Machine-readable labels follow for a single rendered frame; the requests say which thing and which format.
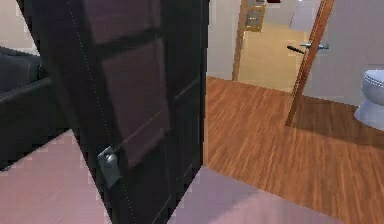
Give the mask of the dark panelled room door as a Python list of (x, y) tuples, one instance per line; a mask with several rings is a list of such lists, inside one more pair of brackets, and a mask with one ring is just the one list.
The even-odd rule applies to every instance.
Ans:
[(203, 164), (210, 0), (16, 1), (112, 224), (168, 224)]

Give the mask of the white toilet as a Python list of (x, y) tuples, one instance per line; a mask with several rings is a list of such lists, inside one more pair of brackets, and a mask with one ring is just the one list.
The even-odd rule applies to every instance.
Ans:
[(367, 126), (384, 131), (384, 70), (367, 70), (361, 91), (365, 100), (355, 111), (355, 118)]

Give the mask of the brown wooden room door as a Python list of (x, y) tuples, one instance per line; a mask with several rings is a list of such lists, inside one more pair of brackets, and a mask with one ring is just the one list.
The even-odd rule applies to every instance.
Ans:
[(303, 54), (303, 59), (292, 91), (293, 99), (285, 122), (286, 126), (292, 125), (296, 110), (302, 101), (303, 90), (307, 83), (316, 54), (321, 46), (321, 39), (331, 14), (333, 4), (334, 0), (320, 0), (319, 6), (317, 7), (317, 14), (314, 23), (311, 26), (309, 42), (303, 44), (306, 53)]

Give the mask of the black sofa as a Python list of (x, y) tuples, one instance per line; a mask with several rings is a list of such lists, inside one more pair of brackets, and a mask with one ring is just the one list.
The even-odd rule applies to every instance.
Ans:
[(40, 57), (0, 46), (0, 171), (69, 128)]

